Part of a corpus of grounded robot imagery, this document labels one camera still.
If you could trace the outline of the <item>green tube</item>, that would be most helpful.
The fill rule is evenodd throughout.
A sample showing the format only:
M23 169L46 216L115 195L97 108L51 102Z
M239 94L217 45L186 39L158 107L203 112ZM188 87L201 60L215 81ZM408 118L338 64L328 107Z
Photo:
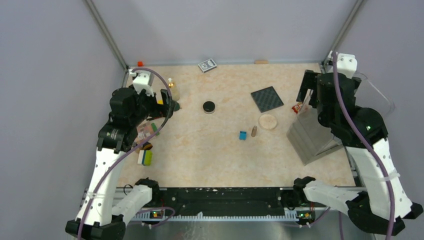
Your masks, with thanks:
M151 129L152 129L152 134L154 134L155 136L158 136L159 132L158 132L158 127L156 126L156 124L154 122L152 122L150 124L150 126L151 126Z

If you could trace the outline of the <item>black round compact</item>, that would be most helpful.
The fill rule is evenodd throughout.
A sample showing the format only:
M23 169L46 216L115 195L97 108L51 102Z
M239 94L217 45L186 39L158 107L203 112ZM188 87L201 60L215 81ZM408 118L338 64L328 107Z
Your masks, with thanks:
M213 101L205 101L202 105L202 109L206 114L213 114L216 110L216 105Z

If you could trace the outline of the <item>clear acrylic makeup organizer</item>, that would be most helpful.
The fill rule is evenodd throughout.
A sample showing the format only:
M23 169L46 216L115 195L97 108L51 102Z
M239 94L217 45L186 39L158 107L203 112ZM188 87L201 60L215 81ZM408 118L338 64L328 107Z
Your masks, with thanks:
M317 110L304 103L286 136L305 166L343 148L331 129L318 122Z

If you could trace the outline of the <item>beige round wooden disc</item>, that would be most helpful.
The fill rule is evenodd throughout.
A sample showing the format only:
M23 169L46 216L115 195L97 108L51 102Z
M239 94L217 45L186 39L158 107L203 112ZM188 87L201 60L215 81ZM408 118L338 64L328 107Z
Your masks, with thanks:
M273 130L277 127L278 120L272 114L263 114L259 117L258 124L265 130Z

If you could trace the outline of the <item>gold lipstick tube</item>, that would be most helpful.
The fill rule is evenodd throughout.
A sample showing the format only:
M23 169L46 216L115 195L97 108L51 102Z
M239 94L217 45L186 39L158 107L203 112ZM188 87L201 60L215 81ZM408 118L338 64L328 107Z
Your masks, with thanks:
M257 132L258 132L258 126L254 125L251 130L251 137L254 138L257 135Z

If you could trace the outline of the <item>blue toy brick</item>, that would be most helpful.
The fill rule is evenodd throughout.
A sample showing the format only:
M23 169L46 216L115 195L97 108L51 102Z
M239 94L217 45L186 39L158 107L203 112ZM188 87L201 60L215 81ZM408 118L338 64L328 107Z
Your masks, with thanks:
M240 131L238 138L242 141L245 141L247 139L247 132L246 131Z

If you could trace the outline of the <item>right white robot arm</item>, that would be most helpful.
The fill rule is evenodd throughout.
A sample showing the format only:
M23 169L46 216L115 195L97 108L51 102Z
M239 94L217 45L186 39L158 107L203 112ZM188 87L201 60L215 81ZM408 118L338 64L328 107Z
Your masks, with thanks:
M332 51L330 61L331 72L304 73L297 101L302 102L312 91L309 105L317 110L318 123L329 128L352 157L364 190L346 190L306 176L294 181L293 200L299 206L325 205L347 215L363 232L389 239L405 228L405 219L416 219L424 209L403 189L383 117L372 108L356 104L362 81L355 77L355 56Z

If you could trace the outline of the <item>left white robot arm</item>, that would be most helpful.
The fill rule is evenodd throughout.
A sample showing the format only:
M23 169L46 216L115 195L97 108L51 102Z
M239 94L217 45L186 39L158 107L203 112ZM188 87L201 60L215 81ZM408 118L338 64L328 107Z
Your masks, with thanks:
M156 94L135 86L116 89L109 101L108 120L98 133L94 171L88 191L75 219L69 220L65 232L78 240L121 240L127 225L145 204L154 207L160 202L156 181L136 184L133 191L113 206L114 195L124 160L136 150L133 146L137 127L149 117L164 118L160 132L172 117L176 101L170 88L161 89L163 104Z

